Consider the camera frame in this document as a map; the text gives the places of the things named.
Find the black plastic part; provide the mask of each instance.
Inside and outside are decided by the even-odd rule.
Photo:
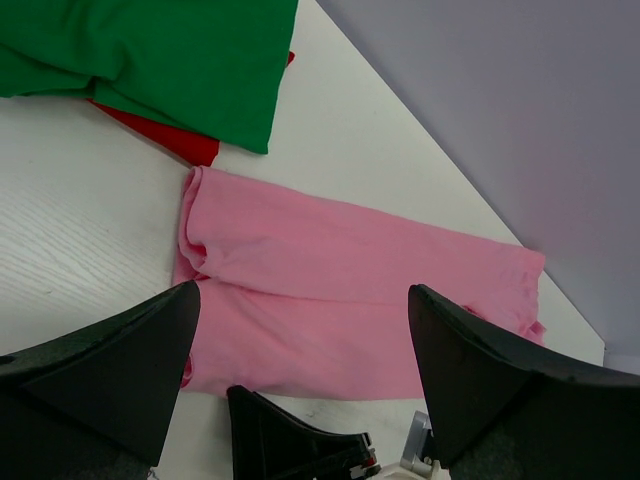
[[[640,377],[557,354],[425,286],[414,350],[453,480],[640,478]]]
[[[195,334],[194,282],[0,357],[0,479],[146,479]]]
[[[227,391],[234,480],[349,480],[380,471],[369,434],[323,432],[242,386]]]

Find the pink cloth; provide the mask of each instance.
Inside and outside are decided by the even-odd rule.
[[[186,388],[420,398],[409,286],[541,343],[543,265],[523,247],[194,168],[174,275],[202,296]]]

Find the red cloth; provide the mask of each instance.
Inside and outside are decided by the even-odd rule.
[[[289,64],[294,58],[295,54],[289,52]],[[89,101],[120,123],[144,135],[149,140],[162,145],[194,167],[211,166],[213,159],[216,158],[220,150],[220,140],[215,138],[164,125],[148,118],[100,105],[92,100]]]

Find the fabric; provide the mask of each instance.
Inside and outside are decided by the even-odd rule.
[[[0,96],[69,95],[267,153],[297,0],[0,2]]]
[[[542,342],[543,255],[210,168],[185,185],[174,281],[201,314],[187,389],[423,396],[407,319],[424,283]]]
[[[290,64],[294,58],[295,54],[289,52],[287,65]],[[115,108],[100,105],[93,101],[91,101],[91,103],[120,123],[175,153],[194,167],[201,165],[210,166],[220,150],[220,141],[215,138],[190,132],[182,128],[163,125],[148,118],[133,115],[132,113],[121,112]]]

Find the white table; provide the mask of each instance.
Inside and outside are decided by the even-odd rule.
[[[300,3],[292,49],[270,155],[223,146],[216,168],[517,243],[313,0]],[[82,101],[1,100],[0,354],[165,290],[186,172]],[[547,275],[540,320],[549,348],[602,364],[602,340]],[[424,409],[422,399],[276,401],[320,428],[370,432],[382,463],[397,461]],[[157,474],[231,478],[225,401],[180,395]]]

